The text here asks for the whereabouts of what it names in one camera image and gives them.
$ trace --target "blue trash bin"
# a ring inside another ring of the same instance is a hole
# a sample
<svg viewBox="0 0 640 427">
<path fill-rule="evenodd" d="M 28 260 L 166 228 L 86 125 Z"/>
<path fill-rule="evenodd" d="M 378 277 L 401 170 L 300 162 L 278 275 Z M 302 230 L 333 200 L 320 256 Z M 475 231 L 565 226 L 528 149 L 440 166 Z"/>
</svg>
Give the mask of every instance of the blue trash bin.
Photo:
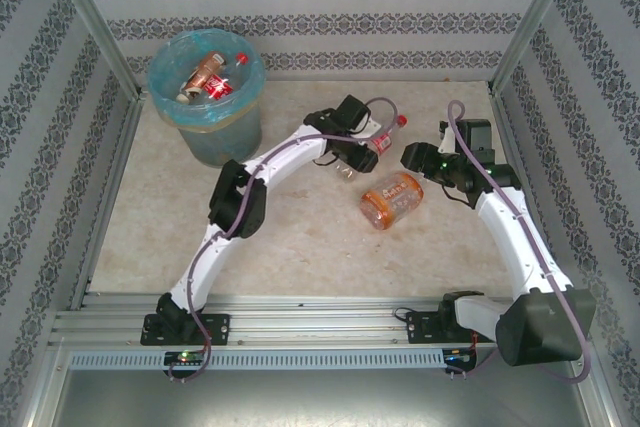
<svg viewBox="0 0 640 427">
<path fill-rule="evenodd" d="M 185 105 L 175 100 L 180 87 L 212 50 L 232 62 L 244 52 L 249 62 L 240 69 L 240 89 L 218 101 Z M 242 37 L 219 29 L 178 34 L 160 48 L 149 68 L 149 91 L 160 117 L 177 127 L 200 162 L 220 167 L 230 159 L 251 157 L 262 140 L 260 93 L 265 69 L 260 55 Z"/>
</svg>

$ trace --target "bottle label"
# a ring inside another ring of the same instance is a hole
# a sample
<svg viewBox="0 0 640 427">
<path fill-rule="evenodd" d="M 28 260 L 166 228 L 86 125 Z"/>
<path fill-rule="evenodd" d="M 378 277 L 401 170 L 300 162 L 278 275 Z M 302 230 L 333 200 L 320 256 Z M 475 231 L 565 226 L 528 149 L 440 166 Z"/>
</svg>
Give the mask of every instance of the bottle label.
<svg viewBox="0 0 640 427">
<path fill-rule="evenodd" d="M 382 155 L 389 150 L 389 147 L 391 147 L 391 136 L 389 134 L 384 134 L 377 139 L 373 139 L 371 142 L 378 151 L 378 155 Z"/>
<path fill-rule="evenodd" d="M 382 197 L 384 200 L 392 200 L 393 198 L 400 195 L 402 192 L 407 190 L 409 185 L 406 182 L 400 182 L 392 185 L 388 189 L 382 189 Z"/>
<path fill-rule="evenodd" d="M 217 75 L 212 75 L 211 77 L 209 77 L 209 80 L 207 80 L 207 83 L 204 84 L 203 89 L 209 94 L 209 97 L 216 100 L 233 92 L 233 87 L 229 85 L 229 82 L 218 77 Z"/>
</svg>

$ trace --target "bottle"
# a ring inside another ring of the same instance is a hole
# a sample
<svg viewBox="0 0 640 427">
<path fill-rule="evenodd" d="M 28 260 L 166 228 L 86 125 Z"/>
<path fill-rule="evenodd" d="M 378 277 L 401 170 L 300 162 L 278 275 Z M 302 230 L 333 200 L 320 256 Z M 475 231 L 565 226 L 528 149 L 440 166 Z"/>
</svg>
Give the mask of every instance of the bottle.
<svg viewBox="0 0 640 427">
<path fill-rule="evenodd" d="M 396 172 L 362 195 L 360 210 L 376 229 L 386 230 L 420 205 L 423 197 L 416 179 Z"/>
<path fill-rule="evenodd" d="M 225 60 L 220 52 L 212 50 L 193 70 L 189 79 L 180 87 L 176 100 L 181 104 L 190 104 L 202 92 L 207 80 L 222 70 Z"/>
<path fill-rule="evenodd" d="M 401 129 L 405 125 L 407 125 L 407 118 L 404 115 L 399 115 L 395 125 L 391 128 L 391 130 L 386 134 L 382 134 L 376 139 L 367 141 L 367 147 L 378 154 L 378 157 L 381 156 L 387 150 L 389 150 L 391 148 L 391 145 L 393 144 L 391 135 L 396 130 Z M 338 177 L 340 177 L 345 182 L 351 182 L 356 178 L 358 174 L 357 170 L 354 170 L 352 167 L 345 164 L 341 160 L 336 163 L 335 170 L 338 173 Z"/>
<path fill-rule="evenodd" d="M 225 95 L 229 95 L 234 90 L 242 86 L 240 69 L 249 62 L 249 57 L 243 52 L 236 55 L 236 63 L 227 66 L 220 74 L 213 74 L 204 84 L 204 96 L 207 99 L 219 100 Z"/>
</svg>

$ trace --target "patterned wallpaper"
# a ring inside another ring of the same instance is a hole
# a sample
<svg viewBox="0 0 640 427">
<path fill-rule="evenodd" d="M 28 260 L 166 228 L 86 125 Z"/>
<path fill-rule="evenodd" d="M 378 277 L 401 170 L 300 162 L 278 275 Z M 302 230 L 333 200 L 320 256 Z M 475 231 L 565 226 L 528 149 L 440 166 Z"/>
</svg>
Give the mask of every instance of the patterned wallpaper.
<svg viewBox="0 0 640 427">
<path fill-rule="evenodd" d="M 246 36 L 273 79 L 489 80 L 531 0 L 96 0 L 140 82 L 183 30 Z"/>
<path fill-rule="evenodd" d="M 69 306 L 129 100 L 71 0 L 0 0 L 0 426 Z"/>
<path fill-rule="evenodd" d="M 553 0 L 500 93 L 552 250 L 598 301 L 591 334 L 640 424 L 640 0 Z"/>
</svg>

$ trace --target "robotic arm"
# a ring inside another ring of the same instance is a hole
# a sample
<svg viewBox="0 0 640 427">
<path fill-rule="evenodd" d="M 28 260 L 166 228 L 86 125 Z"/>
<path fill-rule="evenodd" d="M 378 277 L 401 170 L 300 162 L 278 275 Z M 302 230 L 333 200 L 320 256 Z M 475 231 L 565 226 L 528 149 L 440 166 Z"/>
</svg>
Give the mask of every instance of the robotic arm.
<svg viewBox="0 0 640 427">
<path fill-rule="evenodd" d="M 447 294 L 438 311 L 439 327 L 444 331 L 471 329 L 495 340 L 509 365 L 578 359 L 581 344 L 549 277 L 553 276 L 563 292 L 582 332 L 589 330 L 595 300 L 588 290 L 575 289 L 555 263 L 529 215 L 511 166 L 495 164 L 489 121 L 457 120 L 456 126 L 472 155 L 517 207 L 518 216 L 471 163 L 446 122 L 440 124 L 443 137 L 440 148 L 428 143 L 411 144 L 404 151 L 402 164 L 443 187 L 455 187 L 466 194 L 469 206 L 488 227 L 508 268 L 514 302 L 505 306 L 480 292 Z M 541 267 L 523 223 L 549 272 Z"/>
<path fill-rule="evenodd" d="M 307 115 L 288 139 L 260 157 L 244 165 L 233 160 L 224 165 L 209 203 L 209 225 L 200 249 L 179 282 L 158 301 L 156 312 L 172 339 L 187 343 L 196 333 L 189 303 L 195 312 L 204 308 L 227 258 L 262 225 L 267 192 L 326 153 L 358 172 L 371 172 L 378 156 L 359 139 L 380 128 L 370 109 L 349 95 L 337 109 Z"/>
</svg>

